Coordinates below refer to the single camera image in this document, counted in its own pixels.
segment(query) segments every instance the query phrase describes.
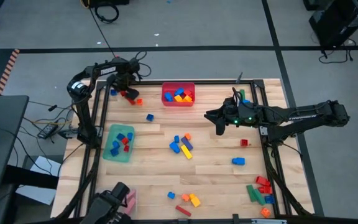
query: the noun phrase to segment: teal plastic container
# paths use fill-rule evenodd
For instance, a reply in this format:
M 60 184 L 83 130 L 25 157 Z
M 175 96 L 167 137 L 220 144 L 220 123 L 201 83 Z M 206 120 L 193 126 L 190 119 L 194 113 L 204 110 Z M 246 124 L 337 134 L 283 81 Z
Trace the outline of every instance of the teal plastic container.
M 117 138 L 117 135 L 119 133 L 125 135 L 125 137 L 128 136 L 128 133 L 133 134 L 132 140 L 129 141 L 129 143 L 127 144 L 129 146 L 129 152 L 124 152 L 125 145 Z M 112 156 L 110 153 L 110 150 L 112 149 L 112 142 L 114 140 L 119 143 L 119 149 L 118 149 L 119 154 L 116 156 Z M 129 125 L 121 125 L 121 124 L 111 125 L 109 130 L 109 136 L 106 141 L 106 145 L 104 145 L 103 159 L 110 160 L 110 161 L 118 161 L 118 162 L 129 162 L 129 159 L 131 158 L 132 150 L 134 148 L 134 142 L 135 142 L 134 127 Z

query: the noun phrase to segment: white paper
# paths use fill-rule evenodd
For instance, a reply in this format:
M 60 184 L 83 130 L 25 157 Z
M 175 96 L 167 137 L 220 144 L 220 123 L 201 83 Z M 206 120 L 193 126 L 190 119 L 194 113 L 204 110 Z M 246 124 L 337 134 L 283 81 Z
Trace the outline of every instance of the white paper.
M 59 170 L 60 164 L 55 162 L 55 161 L 51 161 L 50 159 L 46 159 L 45 157 L 39 156 L 37 158 L 37 160 L 35 161 L 35 163 L 45 169 L 45 170 L 50 170 L 50 173 L 54 176 L 57 176 L 57 172 Z M 36 165 L 33 165 L 30 169 L 31 171 L 34 172 L 39 172 L 41 174 L 49 174 L 48 172 L 45 172 L 42 169 L 39 169 Z M 56 194 L 56 190 L 55 189 L 45 189 L 45 188 L 41 188 L 41 187 L 33 187 L 33 186 L 24 186 L 21 188 L 18 188 L 16 190 L 16 193 L 23 195 L 25 197 L 34 199 L 38 202 L 50 205 L 53 202 L 53 199 L 55 198 L 55 194 Z

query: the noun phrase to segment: blue block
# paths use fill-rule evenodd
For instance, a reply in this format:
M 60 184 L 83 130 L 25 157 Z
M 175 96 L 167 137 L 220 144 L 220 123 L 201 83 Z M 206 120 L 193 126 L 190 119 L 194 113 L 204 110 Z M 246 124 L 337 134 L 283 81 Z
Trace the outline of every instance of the blue block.
M 169 192 L 169 193 L 168 193 L 168 198 L 174 199 L 174 198 L 175 198 L 175 194 L 174 194 L 173 192 Z
M 154 115 L 148 114 L 147 117 L 146 117 L 146 120 L 147 121 L 153 121 L 154 120 Z
M 192 150 L 193 146 L 190 144 L 189 140 L 187 140 L 186 137 L 183 137 L 181 139 L 181 141 L 183 142 L 183 144 L 187 147 L 188 150 Z
M 172 101 L 173 101 L 173 98 L 172 98 L 171 93 L 165 93 L 165 99 L 166 99 L 168 102 L 172 102 Z
M 133 137 L 134 137 L 133 133 L 128 133 L 128 135 L 127 135 L 128 140 L 131 141 Z
M 112 156 L 116 156 L 116 155 L 118 155 L 118 149 L 111 149 L 110 153 Z
M 169 147 L 177 154 L 180 152 L 179 146 L 174 141 L 169 144 Z
M 112 142 L 112 148 L 113 149 L 118 149 L 119 148 L 119 143 L 117 141 L 113 141 Z
M 177 89 L 177 91 L 175 92 L 175 96 L 180 95 L 180 94 L 182 94 L 182 93 L 184 93 L 184 92 L 185 92 L 185 90 L 184 90 L 183 88 L 179 88 L 179 89 Z
M 273 195 L 265 196 L 265 202 L 266 203 L 274 203 Z
M 246 164 L 246 159 L 242 157 L 233 158 L 231 160 L 231 163 L 233 163 L 234 165 L 244 166 Z
M 117 138 L 118 138 L 118 140 L 121 141 L 121 140 L 123 140 L 123 139 L 125 138 L 125 135 L 119 133 L 119 134 L 117 135 Z

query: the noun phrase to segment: yellow block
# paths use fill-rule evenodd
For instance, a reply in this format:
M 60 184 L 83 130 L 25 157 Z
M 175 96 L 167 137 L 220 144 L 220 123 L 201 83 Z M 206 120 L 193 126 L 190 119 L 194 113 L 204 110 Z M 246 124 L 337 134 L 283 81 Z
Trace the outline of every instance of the yellow block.
M 194 205 L 194 207 L 198 207 L 201 204 L 198 197 L 195 196 L 194 194 L 190 194 L 189 197 L 190 197 L 190 200 L 191 200 L 192 204 Z
M 183 102 L 183 99 L 181 98 L 180 95 L 175 96 L 175 100 L 176 100 L 177 102 Z
M 186 102 L 191 103 L 191 102 L 193 101 L 193 99 L 191 99 L 190 96 L 185 96 L 184 99 L 183 99 L 183 101 L 186 101 Z
M 185 154 L 187 159 L 191 159 L 193 157 L 185 145 L 182 145 L 180 148 L 183 151 L 183 153 Z

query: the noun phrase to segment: pink object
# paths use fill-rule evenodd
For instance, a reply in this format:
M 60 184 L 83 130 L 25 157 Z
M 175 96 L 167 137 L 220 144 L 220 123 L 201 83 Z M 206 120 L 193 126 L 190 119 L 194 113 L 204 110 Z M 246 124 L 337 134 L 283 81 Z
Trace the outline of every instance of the pink object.
M 131 190 L 129 194 L 127 194 L 127 200 L 131 199 L 132 196 L 136 194 L 136 190 Z
M 132 209 L 134 209 L 134 207 L 135 207 L 135 203 L 136 203 L 136 199 L 131 198 L 128 202 L 128 207 L 126 207 L 124 210 L 124 213 L 127 215 L 131 214 Z
M 184 90 L 190 90 L 193 93 L 192 102 L 169 102 L 165 99 L 166 93 L 171 93 L 172 98 L 175 97 L 175 92 L 182 88 Z M 162 84 L 162 94 L 161 94 L 161 101 L 164 106 L 193 106 L 194 102 L 196 101 L 196 87 L 194 83 L 180 83 L 180 82 L 165 82 Z

